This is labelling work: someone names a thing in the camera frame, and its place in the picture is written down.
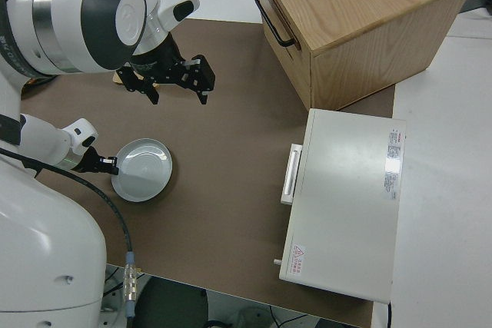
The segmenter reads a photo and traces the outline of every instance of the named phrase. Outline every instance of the power cord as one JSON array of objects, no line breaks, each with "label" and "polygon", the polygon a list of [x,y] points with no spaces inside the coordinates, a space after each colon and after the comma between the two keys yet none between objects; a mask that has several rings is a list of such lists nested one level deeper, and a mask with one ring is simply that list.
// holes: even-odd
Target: power cord
[{"label": "power cord", "polygon": [[132,245],[131,245],[130,232],[129,232],[128,227],[125,223],[125,219],[123,218],[123,216],[120,213],[120,210],[111,201],[111,199],[108,197],[108,195],[106,195],[104,192],[102,192],[102,190],[100,190],[94,184],[90,183],[89,181],[86,181],[85,179],[83,179],[83,178],[81,178],[81,177],[79,177],[73,173],[64,171],[63,169],[60,169],[58,167],[54,167],[50,164],[43,163],[42,161],[37,161],[36,159],[33,159],[31,157],[26,157],[24,155],[20,155],[20,154],[14,153],[12,151],[8,151],[8,150],[3,149],[1,147],[0,147],[0,154],[4,155],[6,157],[10,157],[12,159],[16,159],[18,161],[21,161],[22,163],[30,164],[35,169],[46,169],[47,171],[51,171],[51,172],[54,172],[56,174],[61,174],[62,176],[68,177],[71,180],[74,180],[75,182],[78,182],[78,183],[86,186],[90,190],[94,191],[111,208],[111,210],[113,210],[113,213],[118,218],[120,226],[123,230],[123,233],[125,234],[125,243],[126,243],[127,251],[128,252],[133,251]]},{"label": "power cord", "polygon": [[134,298],[133,289],[136,288],[137,279],[141,276],[135,278],[135,274],[136,274],[135,255],[133,253],[133,248],[131,245],[130,232],[125,223],[125,219],[120,213],[120,210],[111,201],[108,195],[102,192],[102,190],[100,190],[98,187],[96,187],[94,184],[90,183],[89,181],[86,181],[85,179],[73,173],[64,171],[63,169],[54,167],[50,164],[37,161],[36,159],[33,159],[31,157],[26,157],[24,155],[20,155],[12,151],[8,151],[1,147],[0,147],[0,155],[5,155],[6,157],[16,159],[17,161],[21,161],[23,164],[29,164],[31,168],[36,170],[46,169],[47,171],[51,171],[56,174],[61,174],[62,176],[68,177],[74,180],[75,182],[78,182],[86,186],[90,190],[94,191],[111,208],[111,210],[113,210],[113,213],[118,218],[123,233],[125,234],[125,243],[128,250],[128,252],[126,253],[125,280],[124,282],[121,283],[121,286],[119,288],[125,285],[125,315],[127,317],[127,327],[132,327],[133,317],[135,317],[135,298]]},{"label": "power cord", "polygon": [[275,323],[275,326],[277,326],[277,328],[280,328],[281,326],[283,326],[284,324],[287,324],[287,323],[290,323],[290,322],[294,322],[295,320],[298,320],[300,318],[304,318],[306,316],[308,316],[307,314],[302,314],[300,316],[296,316],[295,318],[292,318],[292,319],[289,319],[289,320],[285,320],[284,322],[282,323],[279,323],[277,321],[277,318],[275,318],[275,315],[274,315],[274,311],[271,307],[271,305],[268,306],[270,308],[270,315],[271,315],[271,318],[274,320],[274,323]]}]

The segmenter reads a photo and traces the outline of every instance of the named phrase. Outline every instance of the drawer handle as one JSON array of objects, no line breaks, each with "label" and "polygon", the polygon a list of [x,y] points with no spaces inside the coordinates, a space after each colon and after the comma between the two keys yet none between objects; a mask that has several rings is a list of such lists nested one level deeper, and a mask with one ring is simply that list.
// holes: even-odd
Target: drawer handle
[{"label": "drawer handle", "polygon": [[271,23],[271,20],[269,19],[268,15],[267,15],[267,12],[261,6],[260,1],[259,0],[254,0],[254,2],[256,3],[256,6],[258,7],[258,9],[260,9],[261,15],[263,16],[265,22],[267,22],[267,25],[271,29],[271,32],[274,34],[274,37],[277,40],[278,44],[280,44],[280,46],[283,46],[285,48],[287,46],[294,45],[295,44],[295,39],[294,38],[291,38],[290,40],[282,40],[281,36],[278,34],[277,29],[275,28],[275,26],[273,25],[273,23]]}]

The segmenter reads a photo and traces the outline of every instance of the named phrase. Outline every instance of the black cable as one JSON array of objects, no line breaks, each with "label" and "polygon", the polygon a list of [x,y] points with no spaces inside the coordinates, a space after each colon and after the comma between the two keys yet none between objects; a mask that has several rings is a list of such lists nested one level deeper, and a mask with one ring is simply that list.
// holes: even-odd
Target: black cable
[{"label": "black cable", "polygon": [[271,308],[271,305],[268,305],[268,307],[270,307],[270,315],[271,315],[271,318],[274,320],[275,326],[277,326],[277,328],[279,328],[280,326],[278,325],[277,319],[275,319],[274,311]]},{"label": "black cable", "polygon": [[219,328],[231,328],[232,324],[226,324],[224,322],[220,322],[218,320],[209,320],[203,325],[202,328],[211,328],[213,326],[218,326]]},{"label": "black cable", "polygon": [[111,273],[108,278],[105,279],[105,283],[108,282],[111,279],[111,277],[113,277],[116,274],[116,272],[118,272],[118,269],[120,268],[116,267],[115,271]]},{"label": "black cable", "polygon": [[3,149],[1,147],[0,147],[0,154],[1,155],[5,155],[6,157],[11,157],[12,159],[16,159],[18,161],[22,161],[23,163],[28,163],[28,164],[32,165],[33,167],[35,167],[35,168],[43,168],[43,169],[46,169],[48,171],[55,172],[57,174],[61,174],[62,176],[68,177],[68,178],[74,180],[75,182],[78,182],[80,184],[83,184],[87,188],[89,188],[92,191],[94,191],[97,195],[99,195],[99,197],[102,200],[105,201],[105,203],[107,205],[109,205],[109,207],[111,208],[111,210],[113,210],[113,213],[118,218],[119,223],[120,223],[120,226],[121,226],[121,228],[123,230],[123,233],[125,234],[125,243],[126,243],[126,246],[127,246],[127,250],[128,251],[133,251],[132,250],[132,246],[131,246],[130,232],[128,231],[128,227],[126,226],[125,219],[123,219],[123,216],[121,215],[120,210],[116,207],[115,204],[113,204],[113,202],[108,197],[108,195],[106,195],[104,192],[102,192],[94,184],[90,183],[89,181],[86,181],[85,179],[83,179],[83,178],[81,178],[81,177],[79,177],[79,176],[77,176],[77,175],[75,175],[73,173],[64,171],[63,169],[60,169],[60,168],[57,168],[57,167],[53,167],[50,164],[46,164],[46,163],[43,163],[41,161],[37,161],[36,159],[33,159],[31,157],[25,157],[24,155],[13,153],[13,152],[8,151],[6,149]]},{"label": "black cable", "polygon": [[273,309],[271,308],[271,305],[268,305],[268,307],[270,308],[270,315],[271,315],[271,318],[274,320],[274,323],[275,323],[275,326],[277,326],[277,328],[280,328],[281,326],[283,326],[284,324],[287,324],[287,323],[290,323],[290,322],[293,322],[295,320],[298,320],[300,318],[304,318],[306,316],[308,316],[307,314],[302,314],[300,316],[296,316],[295,318],[292,318],[292,319],[289,319],[289,320],[285,320],[284,322],[282,323],[279,323],[277,321],[277,319],[275,318],[275,315],[274,315],[274,311]]},{"label": "black cable", "polygon": [[129,318],[126,318],[126,328],[132,328],[133,327],[133,316],[130,316]]},{"label": "black cable", "polygon": [[391,311],[391,303],[387,305],[387,328],[391,328],[391,319],[393,318],[393,312]]},{"label": "black cable", "polygon": [[279,326],[279,327],[283,326],[283,325],[284,325],[284,324],[286,324],[286,323],[293,322],[294,320],[297,320],[297,319],[300,319],[300,318],[304,318],[304,317],[306,317],[306,316],[308,316],[308,315],[307,315],[307,314],[302,314],[302,315],[300,315],[300,316],[296,316],[295,318],[292,318],[292,319],[289,319],[289,320],[285,320],[283,323],[281,323],[281,324],[280,324],[280,326]]},{"label": "black cable", "polygon": [[[139,275],[139,276],[137,277],[137,279],[139,279],[139,278],[143,277],[144,275],[145,275],[145,274],[141,274],[141,275]],[[120,282],[120,283],[118,283],[116,286],[114,286],[113,288],[111,288],[110,290],[108,290],[108,291],[104,292],[104,293],[102,294],[102,296],[103,296],[103,297],[104,297],[104,296],[107,296],[107,295],[109,295],[110,293],[113,293],[113,292],[115,292],[115,291],[120,290],[122,287],[123,287],[123,282]]]}]

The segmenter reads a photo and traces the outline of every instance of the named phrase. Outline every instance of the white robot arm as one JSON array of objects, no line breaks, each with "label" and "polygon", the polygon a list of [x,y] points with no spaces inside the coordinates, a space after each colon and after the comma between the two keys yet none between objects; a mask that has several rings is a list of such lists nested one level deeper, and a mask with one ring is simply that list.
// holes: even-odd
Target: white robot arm
[{"label": "white robot arm", "polygon": [[[205,104],[214,74],[200,55],[185,61],[170,34],[198,6],[198,0],[0,0],[0,154],[79,171],[115,170],[111,158],[91,147],[97,132],[86,120],[57,129],[21,116],[28,78],[116,70],[129,91],[153,103],[157,82],[190,88]],[[12,156],[0,156],[0,178],[0,270],[10,271],[0,279],[0,326],[95,328],[106,262],[98,225]],[[134,286],[127,287],[131,302]]]}]

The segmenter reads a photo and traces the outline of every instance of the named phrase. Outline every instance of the wooden box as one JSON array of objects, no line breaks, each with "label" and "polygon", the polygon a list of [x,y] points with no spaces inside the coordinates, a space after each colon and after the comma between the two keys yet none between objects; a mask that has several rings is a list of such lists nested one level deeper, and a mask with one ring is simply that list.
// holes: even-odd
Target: wooden box
[{"label": "wooden box", "polygon": [[337,110],[423,71],[464,0],[255,0],[306,108]]}]

